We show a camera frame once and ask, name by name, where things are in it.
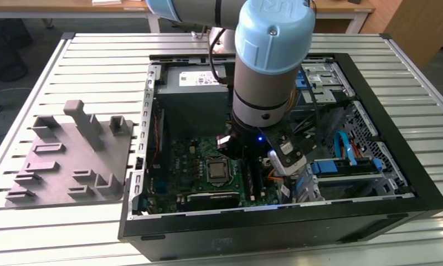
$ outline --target green circuit board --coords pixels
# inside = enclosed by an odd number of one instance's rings
[[[209,163],[224,160],[229,177],[225,182],[208,181]],[[168,193],[156,195],[159,213],[177,210],[177,197],[205,192],[238,192],[240,207],[273,205],[278,203],[277,187],[265,188],[264,196],[246,198],[244,177],[238,160],[230,160],[216,150],[216,138],[196,138],[172,142],[171,179]]]

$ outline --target black case frame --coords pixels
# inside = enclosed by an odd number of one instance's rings
[[[320,56],[332,57],[338,63],[416,197],[127,220],[131,188],[131,180],[127,180],[119,239],[128,241],[151,261],[366,241],[410,220],[428,218],[443,211],[443,196],[350,56],[333,53],[309,54],[308,57]],[[188,58],[195,57],[207,62],[207,54],[151,58],[163,60],[156,64],[167,67],[191,65]],[[234,62],[224,61],[229,57],[234,58],[234,55],[216,55],[216,63],[225,64],[228,75],[234,70]]]

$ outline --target slatted table surface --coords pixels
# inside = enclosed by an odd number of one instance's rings
[[[151,54],[207,52],[189,34],[77,34],[61,40],[0,147],[0,206],[35,132],[37,115],[69,122],[63,107],[81,99],[105,121],[139,121]],[[349,53],[443,194],[443,99],[393,41],[377,35],[317,34],[312,52]],[[133,128],[133,145],[140,128]],[[135,162],[131,155],[129,165]],[[117,240],[121,203],[0,211],[0,265],[128,265],[148,260]],[[185,265],[443,265],[443,212],[374,240],[272,254],[196,260]]]

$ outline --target open computer tower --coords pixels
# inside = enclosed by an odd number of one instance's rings
[[[152,260],[366,241],[443,210],[425,168],[348,54],[309,54],[286,123],[308,164],[225,156],[233,87],[207,55],[152,57],[119,237]],[[234,55],[216,56],[233,77]],[[260,147],[269,146],[264,136]]]

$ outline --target power supply label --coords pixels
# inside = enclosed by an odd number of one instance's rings
[[[220,85],[211,71],[188,71],[179,74],[179,85],[211,86]]]

